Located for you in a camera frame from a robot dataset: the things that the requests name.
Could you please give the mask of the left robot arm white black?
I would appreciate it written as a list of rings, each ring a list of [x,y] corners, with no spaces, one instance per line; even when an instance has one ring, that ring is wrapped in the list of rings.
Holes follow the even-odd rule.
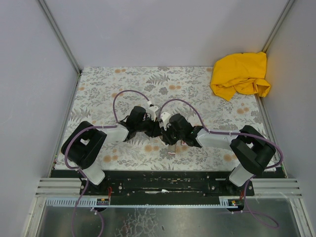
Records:
[[[135,106],[130,115],[117,125],[93,126],[87,121],[81,122],[61,148],[66,166],[69,167],[68,161],[72,161],[76,164],[74,169],[80,169],[93,185],[100,185],[105,173],[97,164],[96,158],[102,146],[127,142],[138,132],[144,132],[149,137],[160,136],[158,110],[159,107],[154,105],[146,109]]]

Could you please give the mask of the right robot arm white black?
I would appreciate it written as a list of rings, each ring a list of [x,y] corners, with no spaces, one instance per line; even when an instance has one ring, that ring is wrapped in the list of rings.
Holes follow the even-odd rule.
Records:
[[[232,151],[239,165],[229,174],[228,181],[241,187],[254,175],[261,175],[267,168],[276,148],[255,128],[246,125],[240,132],[215,130],[192,126],[182,115],[160,115],[161,140],[167,145],[183,141],[190,147],[214,147]]]

